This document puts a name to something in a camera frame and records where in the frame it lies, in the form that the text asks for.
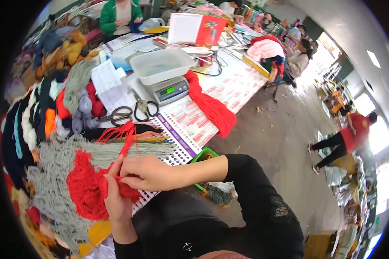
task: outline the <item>purple label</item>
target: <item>purple label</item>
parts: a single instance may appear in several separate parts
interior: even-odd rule
[[[170,125],[170,123],[168,123],[166,121],[166,119],[163,117],[163,115],[161,115],[160,113],[157,113],[156,117],[163,123],[164,127],[166,127],[170,133],[173,135],[173,137],[177,140],[178,143],[180,143],[180,145],[182,145],[182,147],[187,151],[187,153],[189,153],[189,155],[194,158],[197,154],[192,150],[191,147],[189,147],[189,145],[186,143],[186,141],[184,141],[179,133],[177,133],[174,128]]]

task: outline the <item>dark hair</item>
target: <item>dark hair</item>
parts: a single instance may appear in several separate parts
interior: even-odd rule
[[[313,48],[311,46],[311,43],[308,39],[301,39],[301,45],[306,49],[306,54],[308,56],[308,59],[313,58]]]
[[[373,124],[378,120],[378,115],[375,112],[371,112],[369,113],[368,118],[370,120],[370,124]]]
[[[233,0],[233,1],[229,1],[229,2],[234,2],[238,8],[240,8],[242,6],[242,0]]]
[[[304,32],[307,32],[307,27],[304,24],[297,25],[297,28],[303,28]]]

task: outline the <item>hand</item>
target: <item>hand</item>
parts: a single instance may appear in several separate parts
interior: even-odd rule
[[[134,20],[134,23],[140,23],[142,20],[143,20],[142,17],[137,17],[137,18]]]
[[[115,21],[115,26],[121,26],[121,24],[123,24],[124,21],[125,21],[125,19],[121,19],[121,20]]]
[[[119,195],[118,184],[114,178],[114,176],[118,176],[123,161],[124,156],[120,155],[109,172],[104,175],[108,182],[108,196],[104,200],[105,207],[107,208],[109,219],[117,222],[131,220],[133,215],[131,199]]]
[[[185,185],[181,186],[177,167],[179,166],[167,165],[155,156],[126,157],[120,170],[120,176],[124,177],[121,182],[131,188],[146,191],[169,191],[184,187]]]

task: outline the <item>person in red shirt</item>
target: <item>person in red shirt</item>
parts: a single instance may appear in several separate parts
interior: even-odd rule
[[[316,174],[320,173],[320,168],[325,167],[337,158],[363,147],[369,139],[369,127],[376,122],[378,116],[372,112],[367,117],[360,113],[351,113],[347,115],[347,127],[341,129],[336,135],[320,141],[316,144],[308,145],[308,152],[316,151],[322,148],[332,148],[337,146],[331,154],[324,158],[320,163],[313,165]]]

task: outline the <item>clear plastic box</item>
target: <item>clear plastic box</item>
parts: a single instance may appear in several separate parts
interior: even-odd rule
[[[161,49],[130,59],[130,65],[143,85],[152,85],[186,74],[195,62],[181,49]]]

